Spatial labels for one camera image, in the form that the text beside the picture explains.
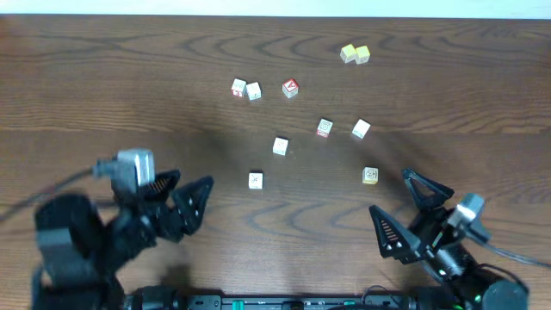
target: wooden tabletop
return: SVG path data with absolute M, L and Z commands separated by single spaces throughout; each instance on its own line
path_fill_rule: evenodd
M 340 48 L 367 44 L 366 65 Z M 262 98 L 231 96 L 234 78 Z M 299 95 L 282 83 L 294 78 Z M 378 251 L 368 207 L 408 224 L 400 170 L 486 198 L 499 247 L 551 258 L 551 22 L 8 15 L 0 19 L 0 309 L 26 308 L 40 262 L 27 195 L 135 146 L 182 184 L 212 175 L 201 230 L 118 276 L 225 294 L 360 294 L 433 284 Z M 316 135 L 321 118 L 334 122 Z M 358 119 L 372 124 L 351 135 Z M 285 157 L 272 153 L 289 139 Z M 376 185 L 362 169 L 379 168 Z M 249 190 L 248 173 L 264 173 Z M 80 183 L 95 199 L 108 181 Z M 104 210 L 105 219 L 115 210 Z M 551 302 L 551 273 L 464 242 Z

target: white wall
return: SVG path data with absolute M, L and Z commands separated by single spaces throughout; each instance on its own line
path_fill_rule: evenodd
M 0 0 L 0 13 L 551 19 L 551 0 Z

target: brown wood surface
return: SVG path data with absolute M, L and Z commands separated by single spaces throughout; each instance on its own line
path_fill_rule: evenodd
M 368 44 L 366 65 L 340 47 Z M 230 95 L 258 81 L 255 102 Z M 295 78 L 297 97 L 282 94 Z M 328 139 L 319 119 L 334 121 Z M 372 124 L 364 140 L 350 132 Z M 0 203 L 122 148 L 155 152 L 159 170 L 216 184 L 201 230 L 159 242 L 119 277 L 130 291 L 165 283 L 226 294 L 360 294 L 372 284 L 430 284 L 417 265 L 379 255 L 368 207 L 415 214 L 412 167 L 487 199 L 492 242 L 551 257 L 551 22 L 14 15 L 0 19 Z M 288 154 L 272 154 L 276 136 Z M 362 184 L 365 166 L 380 181 Z M 250 170 L 264 190 L 248 190 Z M 95 198 L 107 181 L 81 183 Z M 106 211 L 107 217 L 114 211 Z M 497 257 L 531 308 L 548 309 L 551 272 Z M 0 223 L 0 309 L 29 304 L 33 209 Z

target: small letter cube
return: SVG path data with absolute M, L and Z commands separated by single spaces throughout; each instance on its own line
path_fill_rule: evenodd
M 341 58 L 345 64 L 348 64 L 350 61 L 356 59 L 356 49 L 351 44 L 343 47 L 341 49 Z
M 292 78 L 283 83 L 283 93 L 287 98 L 290 98 L 299 93 L 299 85 Z
M 327 138 L 329 136 L 329 132 L 331 131 L 331 127 L 333 127 L 333 123 L 331 121 L 321 119 L 318 125 L 318 134 Z
M 238 78 L 233 80 L 232 85 L 232 95 L 234 96 L 243 96 L 245 94 L 245 86 L 247 85 L 247 82 L 242 81 Z
M 369 60 L 369 49 L 367 46 L 360 46 L 356 49 L 356 64 L 365 64 Z
M 274 153 L 285 156 L 285 152 L 287 151 L 288 144 L 289 144 L 289 140 L 287 139 L 275 138 L 274 149 L 273 149 Z
M 249 173 L 249 189 L 262 189 L 262 173 Z
M 358 138 L 363 139 L 363 136 L 365 136 L 365 133 L 369 130 L 370 127 L 371 125 L 369 125 L 368 122 L 364 120 L 359 120 L 354 126 L 354 129 L 352 129 L 352 133 Z
M 247 94 L 249 94 L 249 100 L 255 100 L 261 97 L 260 85 L 258 85 L 258 82 L 247 85 Z
M 362 179 L 366 184 L 377 184 L 379 182 L 379 169 L 365 167 Z

